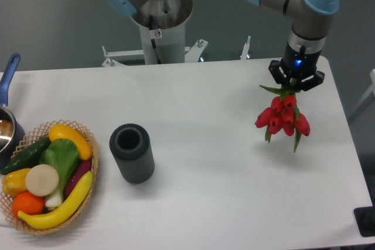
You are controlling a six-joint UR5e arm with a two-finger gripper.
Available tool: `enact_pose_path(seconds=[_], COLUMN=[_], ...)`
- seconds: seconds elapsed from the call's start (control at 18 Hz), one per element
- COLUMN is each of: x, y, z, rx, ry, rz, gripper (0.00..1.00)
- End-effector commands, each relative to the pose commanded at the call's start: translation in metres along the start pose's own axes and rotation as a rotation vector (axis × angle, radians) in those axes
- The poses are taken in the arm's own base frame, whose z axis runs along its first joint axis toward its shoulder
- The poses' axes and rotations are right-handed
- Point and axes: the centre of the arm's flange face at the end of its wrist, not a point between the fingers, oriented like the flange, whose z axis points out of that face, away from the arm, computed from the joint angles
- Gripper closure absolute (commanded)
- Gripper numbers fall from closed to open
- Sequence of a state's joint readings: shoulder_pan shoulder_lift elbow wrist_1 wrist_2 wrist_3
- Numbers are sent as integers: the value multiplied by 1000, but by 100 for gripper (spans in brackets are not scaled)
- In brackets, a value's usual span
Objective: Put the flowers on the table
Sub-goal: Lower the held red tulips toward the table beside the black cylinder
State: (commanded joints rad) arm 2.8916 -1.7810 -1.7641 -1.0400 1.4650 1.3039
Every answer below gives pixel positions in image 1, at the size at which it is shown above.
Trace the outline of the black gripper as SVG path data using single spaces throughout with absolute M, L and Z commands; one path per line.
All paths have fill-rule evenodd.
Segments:
M 321 85 L 325 73 L 317 71 L 317 61 L 320 51 L 307 53 L 307 46 L 303 44 L 294 50 L 287 45 L 281 60 L 271 60 L 268 67 L 275 82 L 282 87 L 289 87 L 292 78 L 300 80 L 296 86 L 297 91 L 309 91 Z

